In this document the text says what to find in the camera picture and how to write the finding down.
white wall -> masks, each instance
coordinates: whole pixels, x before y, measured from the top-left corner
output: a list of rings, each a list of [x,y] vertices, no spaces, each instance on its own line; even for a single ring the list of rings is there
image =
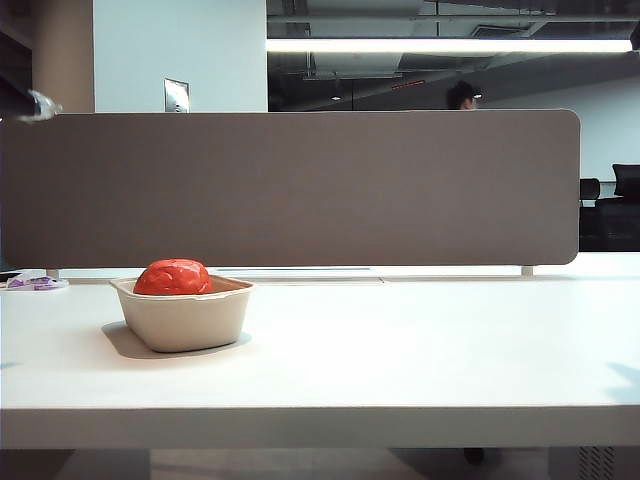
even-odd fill
[[[164,111],[165,77],[191,111],[266,111],[264,0],[93,0],[96,112]]]
[[[482,108],[575,111],[582,123],[583,178],[611,181],[615,180],[612,164],[640,164],[640,76],[488,102]]]

person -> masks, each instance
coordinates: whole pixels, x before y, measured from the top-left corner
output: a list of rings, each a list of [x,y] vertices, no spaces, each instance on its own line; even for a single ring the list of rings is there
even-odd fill
[[[460,80],[447,90],[447,106],[449,110],[475,110],[481,97],[479,88]]]

brain-shaped stress ball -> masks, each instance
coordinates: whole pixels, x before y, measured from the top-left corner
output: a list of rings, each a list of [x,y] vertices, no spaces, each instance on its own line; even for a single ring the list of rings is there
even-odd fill
[[[200,262],[172,258],[153,262],[138,278],[133,293],[141,295],[194,295],[212,293],[207,269]]]

beige container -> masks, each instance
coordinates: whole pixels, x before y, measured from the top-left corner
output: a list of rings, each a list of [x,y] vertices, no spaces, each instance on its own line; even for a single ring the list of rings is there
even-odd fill
[[[219,347],[238,340],[253,284],[211,275],[215,293],[138,295],[135,278],[111,280],[127,325],[157,352]]]

